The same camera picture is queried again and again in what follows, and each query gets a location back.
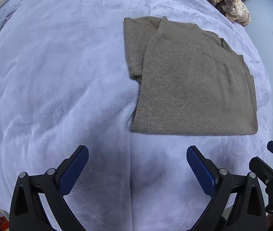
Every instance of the gray knit sweater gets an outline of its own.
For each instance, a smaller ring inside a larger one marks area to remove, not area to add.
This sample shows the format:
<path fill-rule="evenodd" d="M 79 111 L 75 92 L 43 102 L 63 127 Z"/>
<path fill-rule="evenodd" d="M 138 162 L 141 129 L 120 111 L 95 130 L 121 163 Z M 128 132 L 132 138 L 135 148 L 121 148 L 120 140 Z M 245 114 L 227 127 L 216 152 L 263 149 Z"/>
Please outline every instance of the gray knit sweater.
<path fill-rule="evenodd" d="M 258 130 L 253 76 L 217 34 L 166 17 L 125 18 L 130 76 L 141 84 L 133 131 L 250 135 Z"/>

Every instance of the brown clothing pile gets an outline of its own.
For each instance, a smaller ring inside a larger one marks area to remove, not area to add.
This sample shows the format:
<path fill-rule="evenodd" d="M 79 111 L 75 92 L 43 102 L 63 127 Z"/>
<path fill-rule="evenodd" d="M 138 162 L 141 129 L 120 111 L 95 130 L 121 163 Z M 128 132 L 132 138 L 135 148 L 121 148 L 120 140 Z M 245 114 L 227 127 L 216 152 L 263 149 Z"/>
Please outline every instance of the brown clothing pile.
<path fill-rule="evenodd" d="M 237 21 L 242 26 L 251 22 L 250 12 L 241 0 L 207 0 L 216 7 L 229 21 Z"/>

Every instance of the beige striped fabric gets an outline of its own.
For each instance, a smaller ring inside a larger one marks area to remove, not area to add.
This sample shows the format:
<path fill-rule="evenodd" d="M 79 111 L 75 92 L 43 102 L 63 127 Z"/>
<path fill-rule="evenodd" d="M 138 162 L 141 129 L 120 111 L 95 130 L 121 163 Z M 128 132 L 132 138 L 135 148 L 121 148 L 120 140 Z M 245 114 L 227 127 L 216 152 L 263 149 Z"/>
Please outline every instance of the beige striped fabric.
<path fill-rule="evenodd" d="M 220 3 L 224 0 L 213 0 L 215 3 Z M 227 10 L 226 5 L 221 6 L 225 11 L 225 17 L 231 22 L 237 21 L 243 26 L 247 26 L 251 22 L 250 12 L 241 0 L 235 0 L 231 11 Z"/>

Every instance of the bed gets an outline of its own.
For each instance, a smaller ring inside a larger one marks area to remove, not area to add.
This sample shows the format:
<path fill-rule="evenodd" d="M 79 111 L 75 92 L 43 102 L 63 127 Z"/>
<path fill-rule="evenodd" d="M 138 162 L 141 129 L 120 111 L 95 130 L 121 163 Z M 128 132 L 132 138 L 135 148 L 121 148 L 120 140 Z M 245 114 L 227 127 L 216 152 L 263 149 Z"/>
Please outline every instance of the bed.
<path fill-rule="evenodd" d="M 130 131 L 139 85 L 128 74 L 123 19 L 141 16 L 196 23 L 244 56 L 255 79 L 256 134 Z M 197 146 L 233 174 L 247 174 L 252 157 L 268 162 L 270 93 L 245 29 L 206 0 L 8 0 L 0 8 L 0 208 L 9 212 L 21 171 L 42 174 L 85 145 L 89 161 L 65 197 L 85 229 L 187 230 L 210 200 L 187 148 Z"/>

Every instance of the sweater sleeve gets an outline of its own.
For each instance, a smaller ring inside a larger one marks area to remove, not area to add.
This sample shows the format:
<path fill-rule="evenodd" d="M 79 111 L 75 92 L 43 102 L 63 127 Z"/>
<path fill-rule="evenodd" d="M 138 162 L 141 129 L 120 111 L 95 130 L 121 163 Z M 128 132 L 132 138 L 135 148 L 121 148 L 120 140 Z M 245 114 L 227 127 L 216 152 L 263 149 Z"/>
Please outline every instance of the sweater sleeve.
<path fill-rule="evenodd" d="M 160 18 L 141 17 L 125 18 L 125 51 L 130 77 L 141 84 L 143 58 L 148 40 L 153 36 L 160 24 Z"/>

